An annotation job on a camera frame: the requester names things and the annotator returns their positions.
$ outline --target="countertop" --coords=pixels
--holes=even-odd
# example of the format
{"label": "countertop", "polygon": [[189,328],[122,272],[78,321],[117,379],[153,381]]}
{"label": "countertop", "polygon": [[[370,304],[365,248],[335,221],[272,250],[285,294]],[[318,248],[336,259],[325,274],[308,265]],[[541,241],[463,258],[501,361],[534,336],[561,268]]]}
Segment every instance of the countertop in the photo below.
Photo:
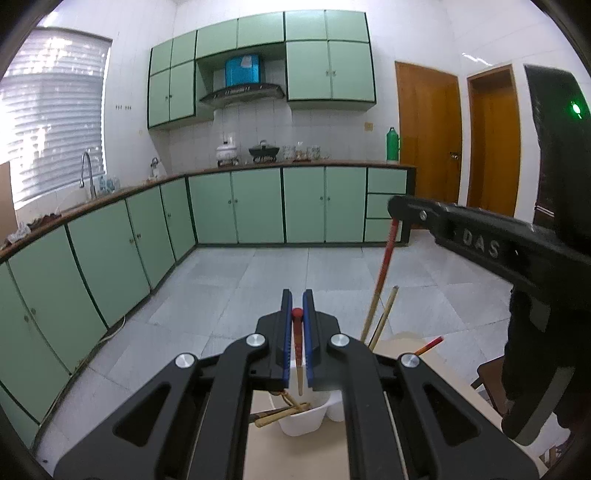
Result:
{"label": "countertop", "polygon": [[225,171],[240,171],[240,170],[256,170],[259,168],[278,168],[278,167],[377,167],[377,168],[394,168],[400,170],[411,170],[415,167],[407,165],[399,165],[395,163],[386,163],[378,161],[352,161],[352,160],[324,160],[324,161],[309,161],[309,162],[276,162],[276,163],[265,163],[265,164],[242,164],[237,166],[229,166],[223,168],[204,168],[201,170],[185,171],[177,175],[167,176],[157,181],[146,181],[141,185],[134,187],[125,187],[120,189],[118,192],[100,197],[92,202],[83,203],[74,208],[62,212],[61,217],[48,222],[45,225],[32,231],[28,236],[19,240],[18,242],[0,250],[0,263],[8,260],[11,256],[16,254],[18,251],[34,242],[43,235],[55,230],[56,228],[65,225],[68,222],[86,214],[98,208],[110,205],[111,203],[118,202],[119,200],[125,199],[137,193],[148,190],[157,185],[174,181],[184,177],[192,177],[196,175],[204,175],[208,173],[220,173]]}

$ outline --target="faucet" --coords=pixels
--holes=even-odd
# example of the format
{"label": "faucet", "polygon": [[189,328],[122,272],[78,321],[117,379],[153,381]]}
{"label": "faucet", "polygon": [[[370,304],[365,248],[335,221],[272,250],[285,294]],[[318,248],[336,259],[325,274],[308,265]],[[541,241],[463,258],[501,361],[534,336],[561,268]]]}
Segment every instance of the faucet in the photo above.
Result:
{"label": "faucet", "polygon": [[81,189],[84,188],[84,159],[88,159],[88,173],[90,174],[90,199],[96,198],[95,182],[92,180],[92,165],[90,164],[90,155],[88,150],[82,152],[82,171],[80,172],[80,183],[78,184]]}

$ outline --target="white tiled wall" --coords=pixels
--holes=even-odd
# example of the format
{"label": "white tiled wall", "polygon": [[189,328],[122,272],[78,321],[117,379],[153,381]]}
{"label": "white tiled wall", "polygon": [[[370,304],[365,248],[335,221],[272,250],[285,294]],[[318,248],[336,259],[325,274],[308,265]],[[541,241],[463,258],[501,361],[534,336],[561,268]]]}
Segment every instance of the white tiled wall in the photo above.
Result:
{"label": "white tiled wall", "polygon": [[[46,26],[72,28],[112,39],[105,90],[105,158],[107,174],[122,186],[143,182],[157,156],[167,170],[168,133],[146,128],[147,78],[151,48],[173,36],[176,4],[172,0],[63,0]],[[116,110],[115,105],[131,105]],[[17,211],[20,221],[53,213],[84,200],[72,185],[51,192]]]}
{"label": "white tiled wall", "polygon": [[467,198],[470,175],[470,112],[466,78],[495,66],[512,64],[521,121],[521,171],[515,217],[531,222],[538,191],[540,148],[524,64],[572,72],[587,101],[591,100],[589,74],[559,28],[530,0],[443,0],[443,3],[452,22],[462,64],[460,92],[464,145],[460,201]]}
{"label": "white tiled wall", "polygon": [[[377,105],[366,112],[294,110],[285,100],[261,100],[215,112],[213,122],[170,132],[175,172],[215,165],[222,133],[236,134],[243,160],[248,147],[267,140],[277,146],[319,145],[322,155],[338,160],[385,160],[385,136],[398,129],[398,95],[394,61],[409,61],[459,74],[447,12],[439,0],[191,0],[178,6],[174,35],[204,25],[258,13],[291,9],[349,9],[365,11],[374,55]],[[265,64],[266,80],[283,85],[283,61]],[[364,123],[374,124],[366,132]]]}

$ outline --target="lower cabinet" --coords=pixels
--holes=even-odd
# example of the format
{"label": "lower cabinet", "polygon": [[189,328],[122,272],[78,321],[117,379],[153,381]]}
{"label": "lower cabinet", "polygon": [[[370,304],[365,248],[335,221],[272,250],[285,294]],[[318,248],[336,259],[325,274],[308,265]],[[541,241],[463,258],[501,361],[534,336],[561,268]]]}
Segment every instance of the lower cabinet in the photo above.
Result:
{"label": "lower cabinet", "polygon": [[6,263],[0,265],[0,305],[0,381],[40,422],[68,381],[68,372],[22,304]]}
{"label": "lower cabinet", "polygon": [[68,228],[90,292],[107,325],[114,325],[150,293],[125,201],[87,213]]}
{"label": "lower cabinet", "polygon": [[174,264],[160,188],[145,190],[126,201],[139,256],[151,288],[156,288]]}
{"label": "lower cabinet", "polygon": [[180,260],[195,246],[185,179],[164,183],[160,186],[160,191],[174,257]]}
{"label": "lower cabinet", "polygon": [[242,244],[277,244],[283,237],[281,170],[232,172],[238,241]]}
{"label": "lower cabinet", "polygon": [[191,207],[200,244],[238,243],[230,182],[230,173],[189,178]]}
{"label": "lower cabinet", "polygon": [[326,242],[362,242],[365,174],[361,167],[326,167]]}
{"label": "lower cabinet", "polygon": [[80,277],[66,228],[42,236],[8,263],[33,320],[73,372],[106,328]]}
{"label": "lower cabinet", "polygon": [[39,425],[31,420],[21,407],[10,398],[8,393],[0,387],[0,407],[2,407],[12,428],[16,431],[27,448],[31,448]]}
{"label": "lower cabinet", "polygon": [[288,243],[324,241],[324,167],[283,169]]}

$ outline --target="green cabinet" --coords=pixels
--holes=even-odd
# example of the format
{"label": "green cabinet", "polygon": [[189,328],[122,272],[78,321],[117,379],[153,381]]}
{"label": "green cabinet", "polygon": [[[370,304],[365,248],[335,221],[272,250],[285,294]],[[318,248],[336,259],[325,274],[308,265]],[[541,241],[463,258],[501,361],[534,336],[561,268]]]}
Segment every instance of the green cabinet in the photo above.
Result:
{"label": "green cabinet", "polygon": [[160,191],[174,257],[180,260],[195,245],[185,179],[164,183]]}
{"label": "green cabinet", "polygon": [[31,448],[35,435],[39,430],[39,425],[27,415],[0,386],[0,407],[4,410],[12,428],[27,448]]}
{"label": "green cabinet", "polygon": [[35,323],[73,372],[106,328],[86,291],[66,228],[42,236],[14,255],[9,264]]}
{"label": "green cabinet", "polygon": [[126,203],[87,213],[68,228],[90,292],[112,326],[150,293]]}
{"label": "green cabinet", "polygon": [[294,10],[285,12],[285,39],[326,40],[324,10]]}
{"label": "green cabinet", "polygon": [[283,41],[283,12],[238,19],[238,48]]}
{"label": "green cabinet", "polygon": [[329,40],[369,41],[365,13],[363,12],[327,10],[326,31]]}
{"label": "green cabinet", "polygon": [[185,33],[179,37],[173,38],[173,52],[170,66],[176,67],[186,61],[195,59],[195,42],[197,40],[197,31]]}
{"label": "green cabinet", "polygon": [[237,45],[238,19],[208,25],[197,30],[195,58],[200,59],[227,50]]}
{"label": "green cabinet", "polygon": [[289,41],[287,87],[289,100],[330,99],[330,63],[325,41]]}
{"label": "green cabinet", "polygon": [[280,169],[234,171],[232,188],[238,241],[283,243]]}
{"label": "green cabinet", "polygon": [[150,57],[150,75],[170,68],[170,58],[173,50],[173,39],[167,40],[152,48]]}
{"label": "green cabinet", "polygon": [[170,120],[169,100],[170,70],[150,77],[148,86],[148,126],[166,123]]}
{"label": "green cabinet", "polygon": [[288,243],[324,241],[324,167],[283,169]]}
{"label": "green cabinet", "polygon": [[195,114],[194,81],[195,63],[183,63],[170,69],[170,120]]}
{"label": "green cabinet", "polygon": [[160,188],[144,190],[126,199],[131,228],[148,282],[156,288],[174,264]]}
{"label": "green cabinet", "polygon": [[375,101],[374,70],[368,43],[329,41],[333,100]]}
{"label": "green cabinet", "polygon": [[326,241],[362,242],[365,168],[326,167]]}
{"label": "green cabinet", "polygon": [[191,208],[200,244],[235,244],[236,223],[230,173],[189,178]]}
{"label": "green cabinet", "polygon": [[40,422],[68,381],[68,372],[22,304],[6,263],[0,265],[0,305],[0,381]]}

